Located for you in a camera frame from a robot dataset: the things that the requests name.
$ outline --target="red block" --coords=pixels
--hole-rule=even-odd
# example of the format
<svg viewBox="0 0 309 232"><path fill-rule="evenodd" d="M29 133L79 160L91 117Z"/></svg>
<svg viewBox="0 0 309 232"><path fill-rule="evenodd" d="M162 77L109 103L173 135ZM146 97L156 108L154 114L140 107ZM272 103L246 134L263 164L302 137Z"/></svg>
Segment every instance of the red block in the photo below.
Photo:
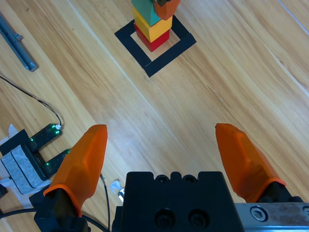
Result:
<svg viewBox="0 0 309 232"><path fill-rule="evenodd" d="M163 35L161 35L159 38L157 38L152 43L147 39L146 36L144 36L143 32L139 29L139 27L134 24L135 31L139 39L146 45L146 47L151 51L155 51L159 46L164 44L167 40L169 40L169 30L165 32Z"/></svg>

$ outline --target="wooden table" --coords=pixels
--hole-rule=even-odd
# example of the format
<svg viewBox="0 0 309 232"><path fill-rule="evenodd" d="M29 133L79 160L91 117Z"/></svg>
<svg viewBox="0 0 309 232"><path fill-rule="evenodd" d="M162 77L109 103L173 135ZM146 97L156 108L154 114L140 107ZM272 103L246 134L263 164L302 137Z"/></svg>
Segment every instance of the wooden table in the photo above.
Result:
<svg viewBox="0 0 309 232"><path fill-rule="evenodd" d="M224 172L215 125L232 123L291 193L309 201L309 4L281 1L183 0L176 16L197 43L148 78L114 35L133 19L130 0L0 0L2 15L40 66L28 72L0 37L0 73L63 118L63 135L42 151L46 159L72 147L91 125L108 126L102 173L109 186L116 179L124 185L130 171ZM148 55L154 59L175 42L172 34ZM0 81L0 139L10 124L31 136L57 123ZM121 202L109 194L113 218ZM21 205L10 192L0 208ZM107 225L101 182L83 211ZM32 213L3 219L0 228L39 231Z"/></svg>

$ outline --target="black cable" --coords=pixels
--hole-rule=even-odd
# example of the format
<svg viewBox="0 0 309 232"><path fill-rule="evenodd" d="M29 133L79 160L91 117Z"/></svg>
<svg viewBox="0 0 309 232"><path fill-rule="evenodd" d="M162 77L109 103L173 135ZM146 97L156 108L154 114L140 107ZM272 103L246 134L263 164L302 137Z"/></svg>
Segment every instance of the black cable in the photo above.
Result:
<svg viewBox="0 0 309 232"><path fill-rule="evenodd" d="M110 232L110 229L111 229L110 201L109 201L109 199L108 199L107 187L106 187L105 180L104 180L104 177L103 177L102 173L100 173L100 178L101 178L101 180L103 181L104 189L105 189L106 202L107 202L107 214L108 214L108 232Z"/></svg>
<svg viewBox="0 0 309 232"><path fill-rule="evenodd" d="M23 213L33 213L33 212L37 212L37 209L19 209L19 210L14 210L12 212L9 213L5 213L0 215L0 219L2 218L6 218L9 216L13 216L13 215L17 215L17 214L23 214ZM87 220L88 222L90 222L91 224L95 225L96 227L98 227L100 230L102 230L103 232L108 232L108 230L102 226L100 223L98 223L97 221L93 220L92 218L86 216L86 215L82 215L82 218L84 218L85 220Z"/></svg>
<svg viewBox="0 0 309 232"><path fill-rule="evenodd" d="M6 218L6 217L9 217L9 216L13 216L13 215L16 215L16 214L32 213L32 212L37 212L37 211L38 211L37 209L18 209L18 210L14 210L12 212L0 215L0 219Z"/></svg>
<svg viewBox="0 0 309 232"><path fill-rule="evenodd" d="M25 90L22 89L21 87L18 87L18 86L15 85L13 82L9 81L8 79L4 78L3 76L0 75L0 78L1 78L3 81L9 83L11 86L17 88L18 90L20 90L20 91L23 92L24 94L28 95L29 97L31 97L31 98L37 100L39 103L41 103L41 104L42 104L43 106L45 106L47 109L49 109L50 111L52 111L52 112L56 115L56 117L58 118L58 120L59 120L59 125L62 126L62 122L61 122L61 119L60 119L59 115L57 114L57 112L56 112L49 104L47 104L46 102L44 102L44 101L42 101L42 100L36 98L36 97L33 96L31 93L28 93L27 91L25 91Z"/></svg>
<svg viewBox="0 0 309 232"><path fill-rule="evenodd" d="M103 232L109 232L108 229L106 229L104 226L102 226L100 223L98 223L97 221L93 220L92 218L90 218L90 217L88 217L86 215L82 215L82 218L84 218L85 220L87 220L91 224L95 225L96 227L98 227Z"/></svg>

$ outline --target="green block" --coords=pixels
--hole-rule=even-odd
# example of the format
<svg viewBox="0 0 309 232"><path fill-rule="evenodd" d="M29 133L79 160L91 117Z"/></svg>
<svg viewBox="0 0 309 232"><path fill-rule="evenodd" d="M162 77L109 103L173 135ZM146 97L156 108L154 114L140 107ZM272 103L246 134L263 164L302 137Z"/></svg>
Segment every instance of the green block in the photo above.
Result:
<svg viewBox="0 0 309 232"><path fill-rule="evenodd" d="M132 0L132 5L150 26L161 20L155 13L152 0Z"/></svg>

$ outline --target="wooden block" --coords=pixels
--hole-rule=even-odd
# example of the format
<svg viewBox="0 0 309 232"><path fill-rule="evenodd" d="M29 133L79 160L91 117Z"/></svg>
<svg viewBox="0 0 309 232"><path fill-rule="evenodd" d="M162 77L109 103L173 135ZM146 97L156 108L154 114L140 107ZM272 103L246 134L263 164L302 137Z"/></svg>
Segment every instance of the wooden block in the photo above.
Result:
<svg viewBox="0 0 309 232"><path fill-rule="evenodd" d="M133 14L136 25L150 42L155 41L172 27L173 17L167 21L160 20L151 27L134 7Z"/></svg>
<svg viewBox="0 0 309 232"><path fill-rule="evenodd" d="M150 26L161 20L155 13L155 7L152 0L131 0L131 2L134 8Z"/></svg>
<svg viewBox="0 0 309 232"><path fill-rule="evenodd" d="M160 6L160 1L158 2L154 1L154 10L155 13L163 20L168 20L170 17L172 17L180 3L180 0L171 0L169 2L165 2L163 6Z"/></svg>
<svg viewBox="0 0 309 232"><path fill-rule="evenodd" d="M139 37L139 39L146 45L146 47L151 52L155 51L159 46L161 46L167 40L169 40L169 30L151 43L146 38L146 36L144 36L144 34L141 32L141 30L139 29L139 27L136 24L134 24L134 27L135 27L135 31L136 31L136 34Z"/></svg>

